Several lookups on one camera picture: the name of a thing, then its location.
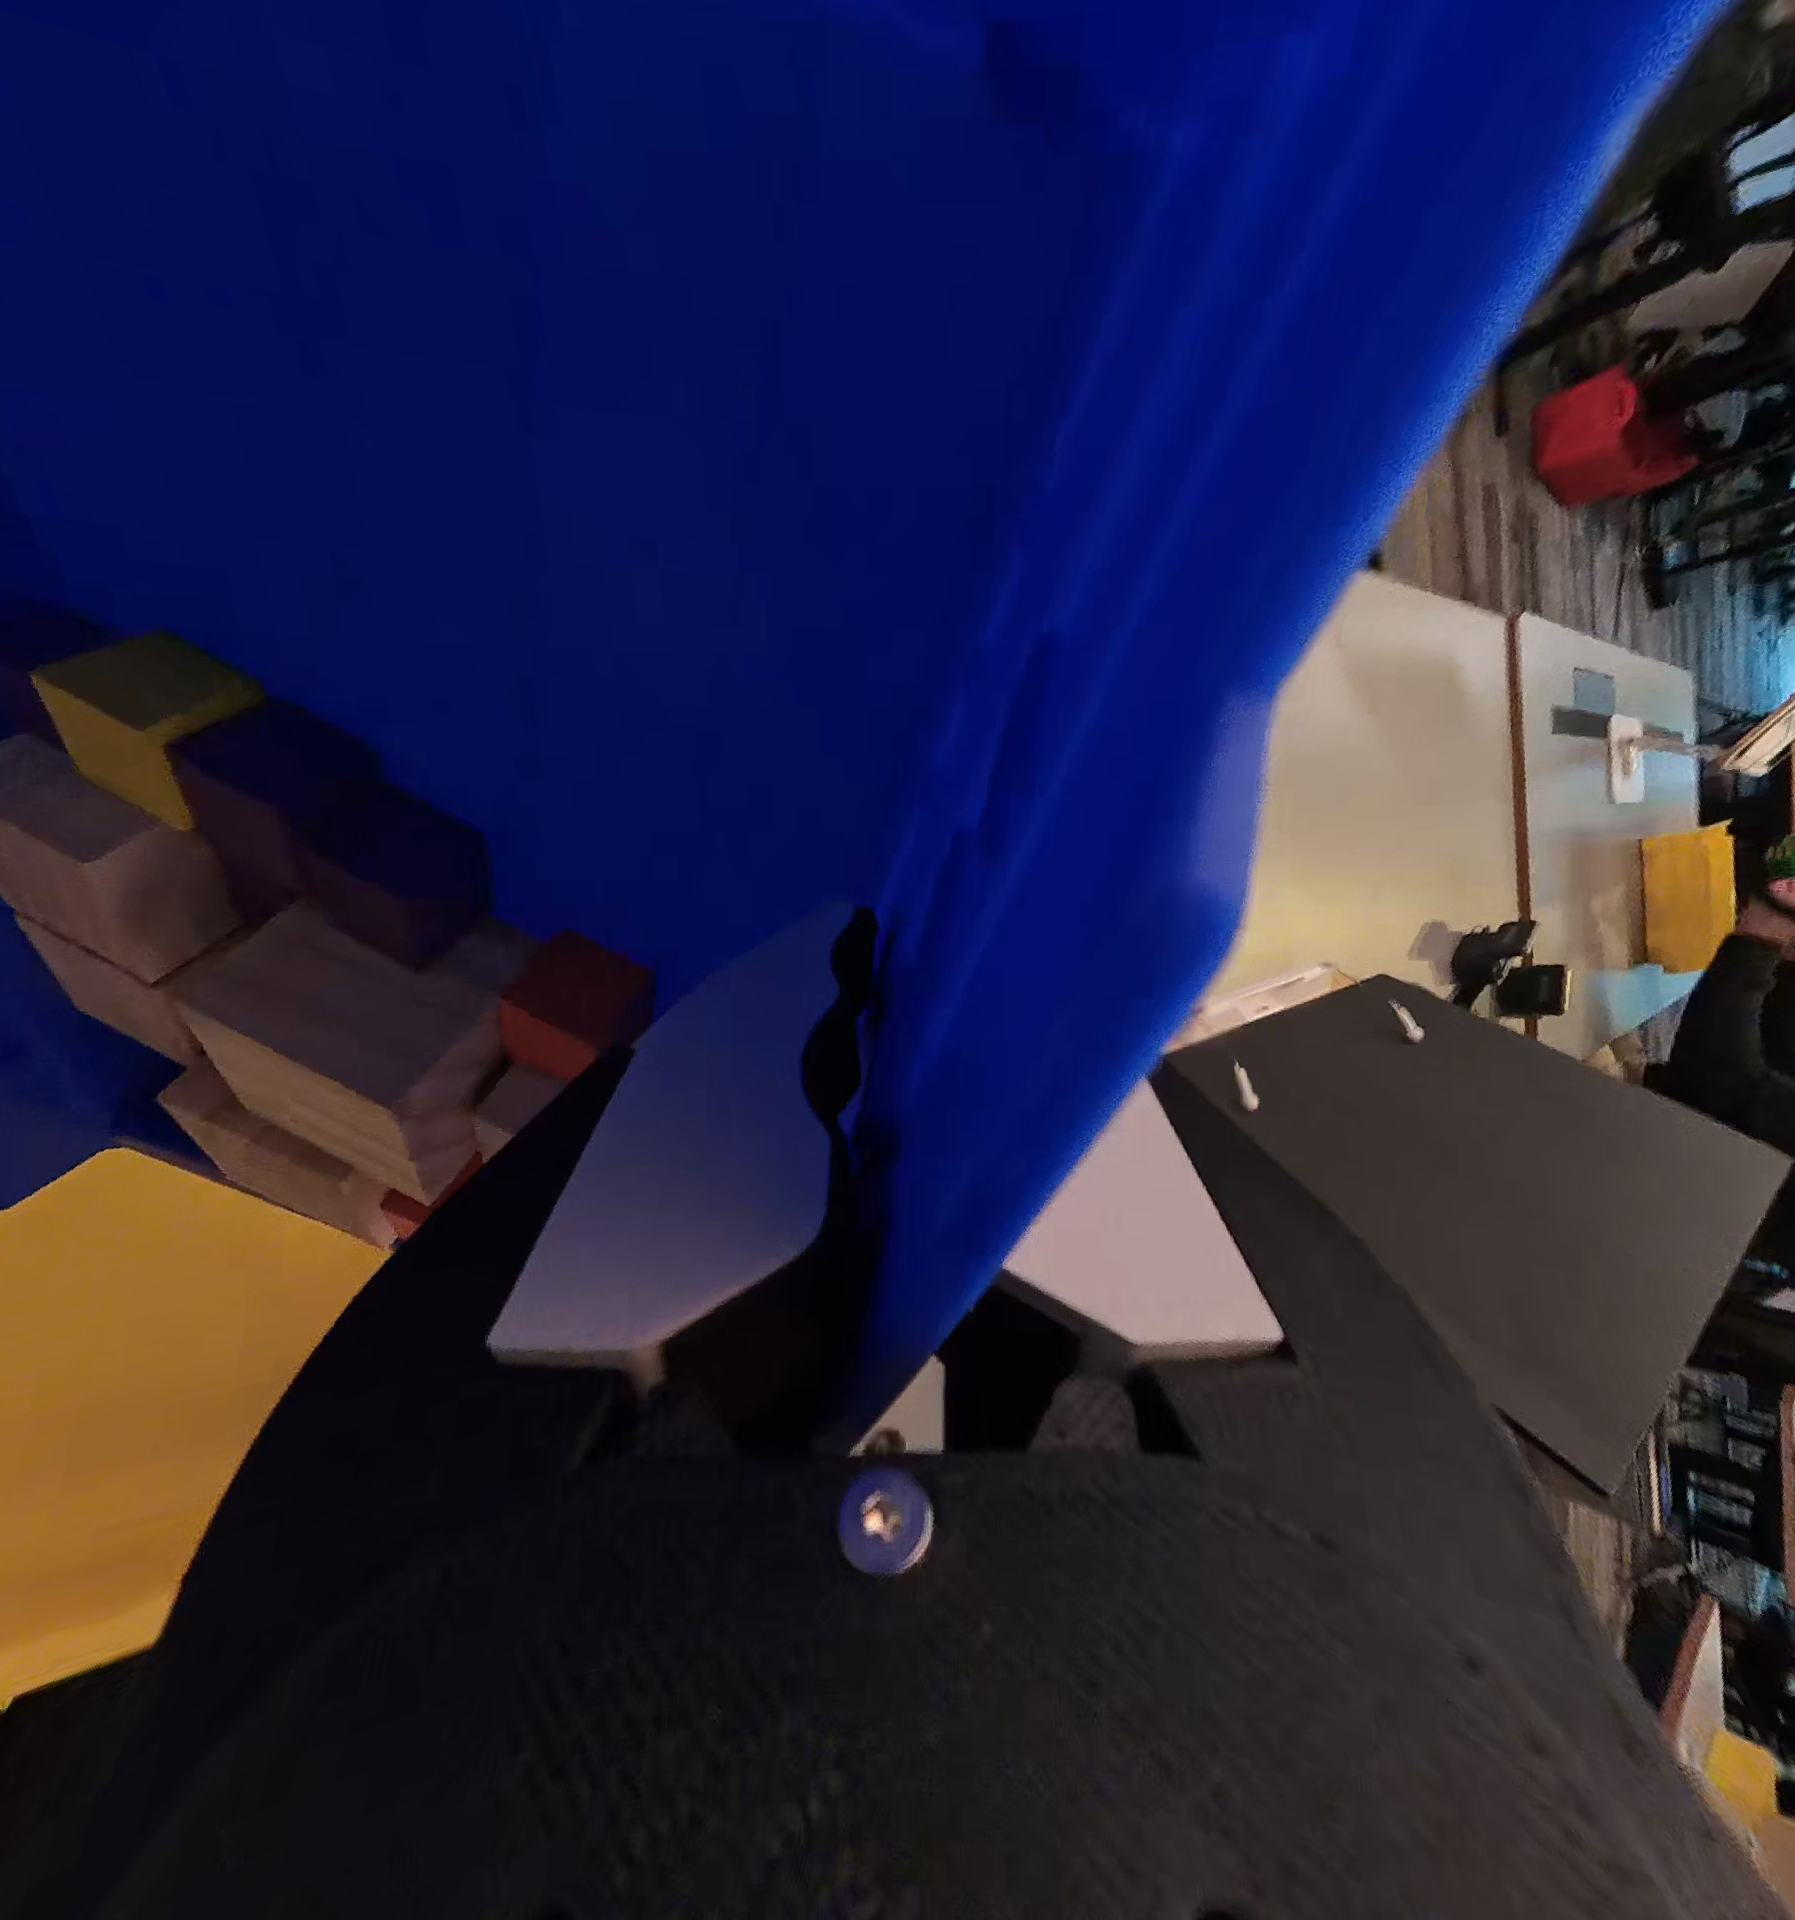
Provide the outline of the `white table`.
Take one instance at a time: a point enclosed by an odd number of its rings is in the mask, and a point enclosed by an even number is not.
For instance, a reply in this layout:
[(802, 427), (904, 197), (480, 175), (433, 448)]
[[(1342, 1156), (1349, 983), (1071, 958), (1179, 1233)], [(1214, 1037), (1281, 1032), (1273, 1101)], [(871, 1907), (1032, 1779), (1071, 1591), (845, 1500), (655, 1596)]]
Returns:
[(1254, 837), (1179, 1037), (1305, 973), (1452, 992), (1457, 938), (1516, 917), (1504, 618), (1354, 576), (1276, 700)]
[(1697, 762), (1646, 756), (1646, 800), (1612, 806), (1603, 749), (1551, 733), (1552, 706), (1570, 703), (1575, 668), (1615, 679), (1615, 712), (1686, 738), (1697, 738), (1697, 688), (1674, 664), (1533, 612), (1509, 624), (1516, 913), (1537, 920), (1533, 958), (1575, 973), (1570, 1008), (1537, 1019), (1537, 1037), (1588, 1062), (1691, 989), (1686, 976), (1646, 962), (1640, 844), (1697, 828)]

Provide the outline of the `yellow plastic box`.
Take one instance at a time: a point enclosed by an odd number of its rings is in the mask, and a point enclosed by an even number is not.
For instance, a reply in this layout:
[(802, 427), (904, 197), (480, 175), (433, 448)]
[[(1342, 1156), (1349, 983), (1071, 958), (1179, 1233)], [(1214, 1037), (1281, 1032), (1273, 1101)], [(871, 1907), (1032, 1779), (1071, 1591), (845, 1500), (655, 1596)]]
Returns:
[(0, 1709), (154, 1642), (383, 1250), (136, 1150), (0, 1213)]

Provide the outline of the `small white stand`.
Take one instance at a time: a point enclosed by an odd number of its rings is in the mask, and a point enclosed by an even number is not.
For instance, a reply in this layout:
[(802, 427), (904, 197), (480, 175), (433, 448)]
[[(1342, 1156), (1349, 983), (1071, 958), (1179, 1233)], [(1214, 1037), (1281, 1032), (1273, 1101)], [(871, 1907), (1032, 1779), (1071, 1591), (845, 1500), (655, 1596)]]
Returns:
[(1551, 733), (1603, 749), (1603, 786), (1612, 806), (1636, 806), (1646, 800), (1646, 756), (1685, 756), (1692, 762), (1722, 756), (1722, 749), (1710, 743), (1706, 744), (1646, 719), (1615, 712), (1615, 679), (1588, 668), (1575, 668), (1570, 703), (1552, 706)]

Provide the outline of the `yellow bin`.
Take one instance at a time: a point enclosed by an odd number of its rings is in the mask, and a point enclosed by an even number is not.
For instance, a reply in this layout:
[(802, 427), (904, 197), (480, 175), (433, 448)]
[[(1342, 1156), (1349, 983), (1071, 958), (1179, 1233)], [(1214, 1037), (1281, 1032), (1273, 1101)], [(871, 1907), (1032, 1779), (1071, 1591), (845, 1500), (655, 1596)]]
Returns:
[(1646, 962), (1701, 973), (1739, 920), (1734, 840), (1727, 823), (1640, 844)]

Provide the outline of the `blue plastic box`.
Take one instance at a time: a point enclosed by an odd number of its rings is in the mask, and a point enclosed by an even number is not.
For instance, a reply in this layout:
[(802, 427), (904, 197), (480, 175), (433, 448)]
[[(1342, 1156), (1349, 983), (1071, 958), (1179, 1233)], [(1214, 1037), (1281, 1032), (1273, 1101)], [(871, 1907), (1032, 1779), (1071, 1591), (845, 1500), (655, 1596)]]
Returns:
[(367, 738), (664, 989), (871, 905), (872, 1415), (1719, 13), (0, 4), (0, 606)]

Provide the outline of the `red container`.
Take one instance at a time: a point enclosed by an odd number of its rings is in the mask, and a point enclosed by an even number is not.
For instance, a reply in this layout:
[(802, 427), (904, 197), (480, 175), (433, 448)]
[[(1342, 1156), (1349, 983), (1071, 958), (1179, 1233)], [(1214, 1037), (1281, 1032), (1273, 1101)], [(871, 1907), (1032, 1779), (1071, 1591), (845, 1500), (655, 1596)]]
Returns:
[(1622, 364), (1543, 397), (1530, 418), (1530, 455), (1561, 509), (1668, 488), (1698, 464), (1682, 419), (1652, 418)]

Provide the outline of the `printed instruction sheet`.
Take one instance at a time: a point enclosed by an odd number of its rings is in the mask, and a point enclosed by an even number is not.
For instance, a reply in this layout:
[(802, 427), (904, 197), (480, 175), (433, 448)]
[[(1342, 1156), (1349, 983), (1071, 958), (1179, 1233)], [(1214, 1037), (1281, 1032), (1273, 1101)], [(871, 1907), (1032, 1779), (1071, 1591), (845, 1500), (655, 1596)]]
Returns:
[(1576, 1482), (1625, 1482), (1788, 1159), (1372, 976), (1173, 1050), (1223, 1122), (1336, 1217), (1476, 1391)]

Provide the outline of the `pile of wooden cubes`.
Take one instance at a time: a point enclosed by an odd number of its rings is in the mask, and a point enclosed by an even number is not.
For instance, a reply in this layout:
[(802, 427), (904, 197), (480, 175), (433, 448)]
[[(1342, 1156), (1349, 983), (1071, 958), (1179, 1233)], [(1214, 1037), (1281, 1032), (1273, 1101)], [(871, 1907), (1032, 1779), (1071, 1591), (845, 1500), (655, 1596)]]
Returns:
[(2, 947), (160, 1062), (222, 1181), (389, 1244), (650, 1022), (655, 973), (491, 920), (495, 861), (380, 756), (175, 636), (0, 606)]

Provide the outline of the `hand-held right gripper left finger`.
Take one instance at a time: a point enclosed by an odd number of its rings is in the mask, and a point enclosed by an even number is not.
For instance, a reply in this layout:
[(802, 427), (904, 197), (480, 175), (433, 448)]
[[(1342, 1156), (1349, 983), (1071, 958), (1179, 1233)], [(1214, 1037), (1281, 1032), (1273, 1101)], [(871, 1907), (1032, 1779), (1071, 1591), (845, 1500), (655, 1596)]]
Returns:
[(834, 1420), (866, 1300), (848, 1111), (875, 914), (828, 902), (635, 1043), (488, 1354), (680, 1388), (749, 1450)]

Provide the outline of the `black device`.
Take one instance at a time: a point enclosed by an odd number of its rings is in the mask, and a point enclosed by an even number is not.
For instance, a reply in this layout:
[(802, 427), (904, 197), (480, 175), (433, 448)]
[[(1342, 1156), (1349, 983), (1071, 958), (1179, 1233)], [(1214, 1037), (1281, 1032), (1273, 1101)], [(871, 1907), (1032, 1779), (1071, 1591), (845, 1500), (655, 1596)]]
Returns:
[(1427, 965), (1433, 989), (1460, 1011), (1485, 1011), (1494, 1019), (1560, 1019), (1570, 1008), (1575, 973), (1564, 962), (1537, 962), (1536, 932), (1537, 920), (1530, 917), (1472, 929), (1427, 920), (1409, 955)]

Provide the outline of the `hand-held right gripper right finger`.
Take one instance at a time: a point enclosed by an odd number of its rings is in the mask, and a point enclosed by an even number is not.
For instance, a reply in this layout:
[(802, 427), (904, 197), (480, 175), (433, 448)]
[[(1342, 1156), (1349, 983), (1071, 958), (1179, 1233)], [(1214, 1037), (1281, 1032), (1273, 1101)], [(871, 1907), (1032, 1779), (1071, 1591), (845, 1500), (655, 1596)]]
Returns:
[(1018, 1450), (1063, 1379), (1281, 1347), (1156, 1089), (1138, 1081), (941, 1342), (941, 1441)]

